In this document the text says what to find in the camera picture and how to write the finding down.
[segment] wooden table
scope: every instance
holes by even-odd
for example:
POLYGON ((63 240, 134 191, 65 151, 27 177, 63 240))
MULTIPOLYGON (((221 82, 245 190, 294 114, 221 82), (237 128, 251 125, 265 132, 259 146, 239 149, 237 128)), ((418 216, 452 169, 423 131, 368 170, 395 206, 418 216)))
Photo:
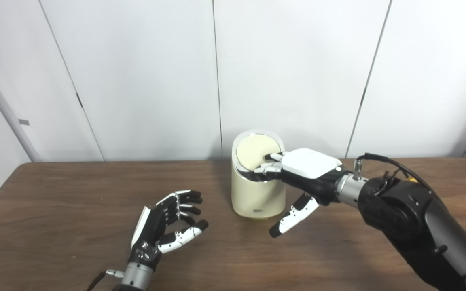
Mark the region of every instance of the wooden table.
MULTIPOLYGON (((399 161, 431 184, 466 229, 466 158, 399 161)), ((385 168, 365 162, 364 175, 385 168)), ((143 205, 187 188, 202 192, 201 217, 210 226, 163 256, 152 291, 433 289, 355 208, 321 207, 272 239, 279 217, 235 214, 230 179, 228 161, 24 164, 0 189, 0 291, 83 291, 100 271, 124 269, 143 205)), ((289 205, 300 192, 287 194, 289 205)), ((106 276, 95 290, 116 283, 106 276)))

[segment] robotic finger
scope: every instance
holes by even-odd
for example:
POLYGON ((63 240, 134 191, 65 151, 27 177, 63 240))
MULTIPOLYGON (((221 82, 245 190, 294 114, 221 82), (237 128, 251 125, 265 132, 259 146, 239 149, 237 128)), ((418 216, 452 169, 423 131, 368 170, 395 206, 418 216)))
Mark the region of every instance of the robotic finger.
POLYGON ((301 221, 305 220, 320 204, 318 201, 307 193, 303 193, 296 202, 292 204, 290 210, 283 214, 283 217, 274 224, 269 234, 273 238, 277 238, 281 234, 287 232, 301 221))
POLYGON ((283 159, 283 156, 288 154, 289 152, 281 152, 281 153, 274 153, 268 154, 264 157, 264 160, 273 160, 275 162, 280 162, 283 159))
POLYGON ((196 215, 201 214, 201 210, 193 205, 185 203, 202 203, 202 198, 200 197, 201 193, 195 190, 181 190, 175 191, 163 198, 156 204, 156 208, 161 208, 165 212, 166 225, 170 225, 177 220, 181 219, 193 225, 195 220, 193 220, 187 213, 192 213, 196 215))
POLYGON ((189 241, 201 234, 207 227, 208 222, 206 220, 201 220, 190 227, 183 228, 179 232, 165 234, 161 236, 157 248, 164 254, 171 252, 183 245, 186 245, 189 241))

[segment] small gray tag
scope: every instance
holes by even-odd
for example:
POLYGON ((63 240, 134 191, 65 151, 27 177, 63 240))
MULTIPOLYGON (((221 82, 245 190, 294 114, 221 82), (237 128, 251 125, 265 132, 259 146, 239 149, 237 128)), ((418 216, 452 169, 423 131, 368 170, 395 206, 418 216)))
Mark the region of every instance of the small gray tag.
POLYGON ((18 120, 19 120, 19 124, 30 126, 30 121, 24 120, 24 119, 18 119, 18 120))

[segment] cylindrical container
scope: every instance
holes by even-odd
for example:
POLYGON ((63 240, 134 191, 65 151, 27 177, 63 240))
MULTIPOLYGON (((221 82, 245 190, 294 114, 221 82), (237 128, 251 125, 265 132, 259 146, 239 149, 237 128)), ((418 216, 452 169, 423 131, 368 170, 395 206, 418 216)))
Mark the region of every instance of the cylindrical container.
POLYGON ((239 215, 262 219, 282 213, 285 184, 278 180, 257 181, 252 175, 265 162, 265 155, 282 151, 282 140, 270 131, 253 129, 235 138, 231 151, 231 201, 239 215))

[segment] robotic hand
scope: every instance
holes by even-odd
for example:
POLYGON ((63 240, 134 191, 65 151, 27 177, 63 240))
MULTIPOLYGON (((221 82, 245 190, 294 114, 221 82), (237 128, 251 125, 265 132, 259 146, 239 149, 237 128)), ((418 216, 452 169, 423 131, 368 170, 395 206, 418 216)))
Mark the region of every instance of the robotic hand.
POLYGON ((199 208, 188 203, 202 203, 201 193, 194 190, 176 191, 159 201, 154 209, 144 207, 133 234, 131 254, 125 272, 107 270, 121 278, 113 291, 146 291, 161 255, 171 252, 201 234, 208 222, 195 222, 188 213, 199 215, 199 208), (165 234, 166 227, 183 220, 190 226, 165 234))
POLYGON ((466 291, 466 232, 434 190, 402 164, 365 154, 354 171, 341 161, 310 149, 274 153, 254 170, 262 179, 279 179, 305 193, 269 233, 277 237, 309 216, 319 205, 346 203, 364 222, 383 232, 417 275, 440 291, 466 291), (393 164, 383 177, 361 177, 362 160, 393 164), (402 172, 406 179, 396 175, 402 172))

